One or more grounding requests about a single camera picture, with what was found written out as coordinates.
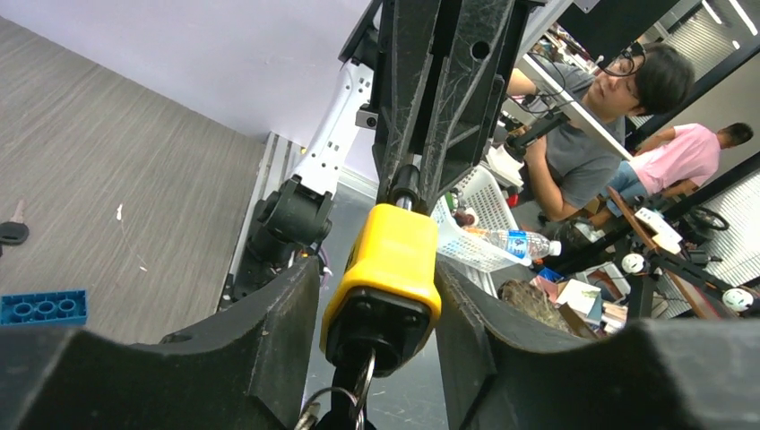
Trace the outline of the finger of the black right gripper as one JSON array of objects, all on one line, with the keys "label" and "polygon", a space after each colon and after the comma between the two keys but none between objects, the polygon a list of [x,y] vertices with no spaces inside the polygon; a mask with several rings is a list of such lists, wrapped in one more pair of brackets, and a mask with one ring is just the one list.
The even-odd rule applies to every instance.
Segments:
[{"label": "finger of the black right gripper", "polygon": [[431,67],[439,1],[384,1],[372,104],[377,108],[376,201],[391,201],[393,180],[411,162],[412,136]]},{"label": "finger of the black right gripper", "polygon": [[479,164],[530,12],[529,1],[461,3],[422,153],[420,213],[431,213],[443,193]]}]

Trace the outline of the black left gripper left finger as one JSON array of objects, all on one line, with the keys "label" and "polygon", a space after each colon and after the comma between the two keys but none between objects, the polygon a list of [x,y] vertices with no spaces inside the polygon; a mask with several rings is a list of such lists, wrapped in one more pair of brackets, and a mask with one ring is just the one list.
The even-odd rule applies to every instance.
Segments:
[{"label": "black left gripper left finger", "polygon": [[1,331],[4,429],[291,429],[320,292],[316,258],[160,344],[74,326]]}]

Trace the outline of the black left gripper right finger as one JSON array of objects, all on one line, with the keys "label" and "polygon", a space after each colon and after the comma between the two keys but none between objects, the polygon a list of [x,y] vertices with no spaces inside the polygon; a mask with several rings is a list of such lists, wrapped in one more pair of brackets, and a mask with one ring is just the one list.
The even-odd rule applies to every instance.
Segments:
[{"label": "black left gripper right finger", "polygon": [[436,266],[452,429],[756,429],[756,320],[642,320],[602,340],[544,325]]}]

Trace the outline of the yellow padlock black shackle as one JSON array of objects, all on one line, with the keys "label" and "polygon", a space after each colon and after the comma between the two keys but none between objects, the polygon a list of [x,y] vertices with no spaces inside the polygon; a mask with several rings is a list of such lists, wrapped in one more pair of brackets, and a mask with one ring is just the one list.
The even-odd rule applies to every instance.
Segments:
[{"label": "yellow padlock black shackle", "polygon": [[320,348],[341,370],[368,359],[385,377],[425,345],[442,312],[434,284],[438,226],[421,202],[419,169],[406,165],[387,202],[377,204],[351,248],[322,322]]}]

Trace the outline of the black head key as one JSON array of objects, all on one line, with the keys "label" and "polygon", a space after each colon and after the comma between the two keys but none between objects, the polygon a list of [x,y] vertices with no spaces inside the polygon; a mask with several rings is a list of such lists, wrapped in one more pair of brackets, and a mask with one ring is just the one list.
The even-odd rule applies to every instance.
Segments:
[{"label": "black head key", "polygon": [[1,223],[2,245],[22,245],[29,238],[30,229],[24,222],[25,208],[25,200],[20,199],[12,217]]}]

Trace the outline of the silver keys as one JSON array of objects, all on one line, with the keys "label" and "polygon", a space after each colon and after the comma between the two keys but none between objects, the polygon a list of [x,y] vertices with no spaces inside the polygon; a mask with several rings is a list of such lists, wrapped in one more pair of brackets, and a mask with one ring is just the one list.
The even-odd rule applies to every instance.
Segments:
[{"label": "silver keys", "polygon": [[361,366],[336,368],[333,385],[303,401],[294,429],[367,429],[366,403],[376,368],[376,351]]}]

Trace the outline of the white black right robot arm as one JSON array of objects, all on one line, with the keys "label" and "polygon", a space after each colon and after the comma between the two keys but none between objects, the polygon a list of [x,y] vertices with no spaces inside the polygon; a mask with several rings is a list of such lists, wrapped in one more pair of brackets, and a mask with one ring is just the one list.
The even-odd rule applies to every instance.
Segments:
[{"label": "white black right robot arm", "polygon": [[339,55],[332,101],[303,155],[264,157],[220,303],[277,278],[329,234],[359,130],[379,202],[430,213],[490,144],[532,1],[373,1]]}]

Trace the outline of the clear plastic water bottle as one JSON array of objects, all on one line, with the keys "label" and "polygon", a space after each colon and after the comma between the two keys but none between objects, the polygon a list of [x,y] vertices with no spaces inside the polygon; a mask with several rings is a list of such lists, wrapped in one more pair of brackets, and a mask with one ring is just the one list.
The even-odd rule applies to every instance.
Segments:
[{"label": "clear plastic water bottle", "polygon": [[518,258],[537,261],[562,254],[562,244],[559,241],[548,239],[537,232],[475,227],[466,227],[464,230]]}]

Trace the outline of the white plastic basket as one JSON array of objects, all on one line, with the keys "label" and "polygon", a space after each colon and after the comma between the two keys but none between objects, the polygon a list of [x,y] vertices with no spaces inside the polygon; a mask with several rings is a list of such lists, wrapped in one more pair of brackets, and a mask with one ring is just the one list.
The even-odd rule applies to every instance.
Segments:
[{"label": "white plastic basket", "polygon": [[440,198],[431,218],[438,225],[437,251],[441,255],[484,272],[532,264],[524,254],[506,251],[506,232],[518,229],[518,224],[496,179],[486,168],[475,167],[453,189],[456,201],[464,207],[464,218],[474,223],[459,226],[449,207],[450,198]]}]

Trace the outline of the person in grey shirt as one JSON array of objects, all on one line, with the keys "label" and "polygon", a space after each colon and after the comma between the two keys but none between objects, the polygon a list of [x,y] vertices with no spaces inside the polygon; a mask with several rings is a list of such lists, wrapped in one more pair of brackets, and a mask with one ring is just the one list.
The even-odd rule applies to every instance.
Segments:
[{"label": "person in grey shirt", "polygon": [[[641,55],[623,56],[598,73],[538,62],[617,142],[625,139],[627,117],[669,113],[695,83],[693,64],[664,43],[651,43]],[[536,202],[550,221],[568,219],[603,190],[622,159],[569,120],[527,147],[522,201]]]}]

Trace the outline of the blue toy brick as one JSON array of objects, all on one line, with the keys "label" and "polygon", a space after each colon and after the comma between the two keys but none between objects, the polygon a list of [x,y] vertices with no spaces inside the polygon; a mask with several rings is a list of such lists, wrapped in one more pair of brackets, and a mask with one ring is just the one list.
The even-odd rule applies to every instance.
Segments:
[{"label": "blue toy brick", "polygon": [[1,325],[84,325],[87,292],[65,290],[1,296]]}]

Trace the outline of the person in pink shirt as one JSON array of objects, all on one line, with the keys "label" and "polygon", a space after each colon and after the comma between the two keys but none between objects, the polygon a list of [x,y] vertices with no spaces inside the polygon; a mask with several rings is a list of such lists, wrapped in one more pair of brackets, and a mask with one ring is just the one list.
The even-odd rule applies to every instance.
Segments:
[{"label": "person in pink shirt", "polygon": [[673,126],[646,141],[632,159],[623,160],[608,186],[627,199],[694,190],[716,172],[722,151],[753,136],[746,123],[716,132],[697,123]]}]

